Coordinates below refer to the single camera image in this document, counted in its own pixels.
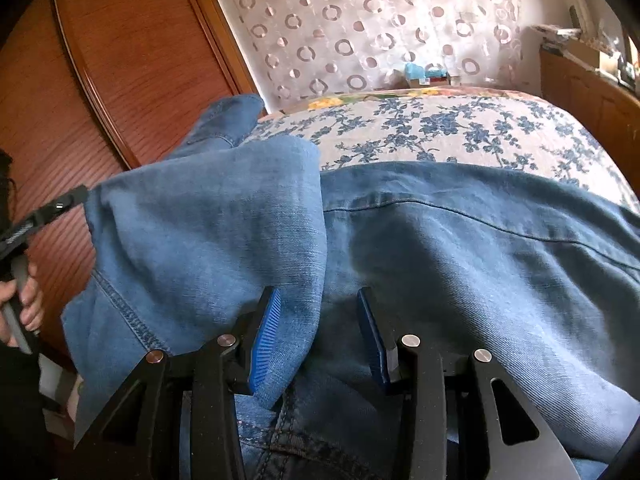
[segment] wall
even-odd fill
[[[571,25],[568,6],[565,0],[520,0],[520,16],[518,23],[522,30],[520,41],[522,42],[522,62],[516,69],[513,87],[532,94],[540,94],[540,64],[538,49],[541,38],[535,32],[527,29],[527,25],[535,23],[553,23],[563,27]],[[224,9],[228,15],[232,15],[233,9]],[[234,34],[246,43],[246,37],[242,30],[234,30]],[[256,75],[256,83],[260,87],[260,77]]]

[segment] jeans seam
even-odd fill
[[[262,463],[262,466],[260,467],[260,471],[258,471],[257,475],[255,476],[255,479],[258,480],[260,478],[263,478],[263,473],[264,470],[266,469],[268,462],[271,458],[271,455],[274,452],[278,452],[278,453],[286,453],[288,455],[291,456],[299,456],[300,458],[303,458],[304,460],[309,460],[310,462],[318,462],[327,466],[330,466],[331,468],[338,470],[340,473],[342,473],[343,475],[345,475],[347,478],[349,478],[350,480],[362,480],[362,479],[366,479],[366,480],[382,480],[382,478],[380,478],[379,476],[377,476],[376,474],[372,473],[371,471],[369,471],[369,469],[362,465],[360,462],[358,462],[357,460],[353,459],[352,457],[349,457],[346,453],[341,452],[339,449],[337,449],[336,447],[332,446],[331,444],[324,442],[322,440],[318,440],[318,439],[314,439],[312,437],[309,437],[307,434],[303,434],[303,433],[299,433],[299,432],[294,432],[294,431],[282,431],[280,430],[280,433],[290,433],[292,436],[295,435],[300,435],[300,436],[304,436],[307,440],[311,441],[312,444],[317,445],[320,444],[322,446],[325,446],[327,448],[330,448],[331,450],[334,450],[340,457],[349,460],[350,462],[353,463],[353,465],[357,466],[358,468],[360,468],[363,471],[363,474],[354,474],[353,472],[350,472],[348,470],[346,470],[343,466],[340,465],[340,463],[338,462],[338,460],[323,460],[321,458],[316,458],[313,456],[310,456],[309,453],[304,450],[304,449],[300,449],[297,448],[295,446],[292,446],[291,444],[289,444],[288,446],[284,446],[283,444],[266,444],[264,441],[257,441],[255,439],[251,439],[251,438],[241,438],[240,442],[242,444],[245,444],[247,446],[251,446],[251,447],[255,447],[256,449],[263,449],[265,450],[266,453],[266,457],[264,462]],[[283,464],[283,467],[280,471],[280,480],[282,480],[282,475],[284,474],[284,468],[288,462],[289,457],[287,457],[286,462]]]
[[[457,209],[453,209],[452,207],[446,207],[446,206],[441,206],[441,205],[435,205],[432,204],[430,202],[427,202],[426,200],[420,200],[417,198],[398,198],[396,200],[389,200],[387,202],[381,202],[379,204],[376,205],[366,205],[366,206],[358,206],[358,207],[332,207],[332,208],[328,208],[323,210],[323,213],[334,213],[334,212],[347,212],[347,213],[351,213],[351,212],[358,212],[358,211],[367,211],[370,209],[379,209],[382,207],[387,207],[387,206],[391,206],[391,205],[396,205],[396,204],[404,204],[404,203],[415,203],[415,204],[421,204],[427,207],[433,207],[436,209],[441,209],[444,211],[449,211],[450,213],[455,213],[458,214],[460,216],[463,216],[465,218],[468,218],[470,220],[474,220],[476,222],[479,222],[481,224],[486,225],[487,227],[491,227],[493,229],[496,229],[498,231],[501,231],[503,233],[507,233],[510,235],[514,235],[514,236],[519,236],[521,238],[527,238],[529,240],[536,240],[539,242],[549,242],[549,243],[561,243],[561,244],[576,244],[576,245],[580,245],[582,247],[585,247],[587,249],[590,249],[591,251],[594,251],[595,253],[598,253],[600,256],[602,256],[603,258],[606,258],[607,260],[610,260],[616,264],[619,264],[620,266],[623,267],[628,267],[629,269],[633,269],[633,270],[640,270],[640,267],[636,267],[633,266],[631,264],[627,264],[625,262],[620,262],[618,259],[616,259],[613,256],[610,256],[608,254],[604,254],[603,252],[601,252],[600,250],[590,246],[589,244],[586,244],[585,242],[582,242],[580,240],[564,240],[564,239],[558,239],[558,238],[544,238],[544,237],[539,237],[539,236],[533,236],[533,235],[527,235],[524,233],[518,233],[515,231],[512,231],[510,229],[507,229],[505,227],[500,227],[494,224],[491,224],[490,222],[487,222],[486,220],[483,220],[481,218],[476,218],[475,216],[469,215],[468,213],[465,213],[463,211],[459,211]]]
[[[284,457],[284,460],[282,461],[282,469],[280,470],[280,477],[278,478],[278,480],[282,480],[284,476],[284,470],[287,468],[287,463],[289,462],[290,458],[291,455],[287,455],[286,457]]]
[[[185,144],[187,146],[193,146],[194,144],[203,142],[204,140],[210,140],[210,139],[222,139],[222,140],[225,140],[230,147],[232,148],[235,147],[234,144],[229,139],[227,139],[225,136],[222,136],[222,135],[212,135],[212,136],[202,137],[201,139],[187,140]]]
[[[108,280],[101,275],[100,271],[94,269],[92,274],[94,275],[97,285],[104,292],[105,296],[109,298],[113,307],[120,313],[129,329],[134,333],[137,340],[140,341],[140,344],[145,347],[147,351],[161,349],[170,354],[171,352],[168,346],[151,333],[151,330],[142,322],[127,302],[122,299],[121,295],[117,293]]]
[[[321,463],[339,471],[349,480],[380,480],[368,467],[361,464],[355,457],[344,453],[338,447],[301,431],[293,430],[296,401],[294,389],[291,385],[285,390],[282,400],[280,416],[276,423],[276,428],[272,430],[273,435],[269,445],[270,453],[287,453],[299,456],[310,462]],[[242,423],[260,429],[256,424],[246,421]],[[294,437],[302,441],[301,446],[293,444]],[[330,455],[330,457],[322,456],[323,452]]]

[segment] floral bedspread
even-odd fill
[[[579,186],[640,214],[591,134],[520,92],[447,87],[321,98],[263,118],[247,140],[278,135],[314,142],[322,170],[387,160],[493,166]]]

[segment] wooden wardrobe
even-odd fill
[[[216,0],[33,0],[0,50],[0,147],[14,220],[66,190],[149,164],[216,99],[255,92]],[[60,313],[93,264],[81,208],[29,249],[64,360]]]
[[[640,100],[573,61],[540,50],[542,95],[578,119],[640,196]]]

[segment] clutter on shelf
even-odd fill
[[[404,66],[404,78],[409,88],[433,88],[436,86],[459,86],[460,78],[451,76],[447,69],[441,66],[428,65],[428,68],[415,63]]]
[[[618,38],[611,39],[600,34],[599,39],[584,39],[579,28],[555,25],[533,25],[531,28],[544,37],[542,48],[545,50],[570,59],[634,94],[640,91],[636,86],[636,80],[640,80],[639,74],[636,67],[625,59],[624,53],[618,50]]]

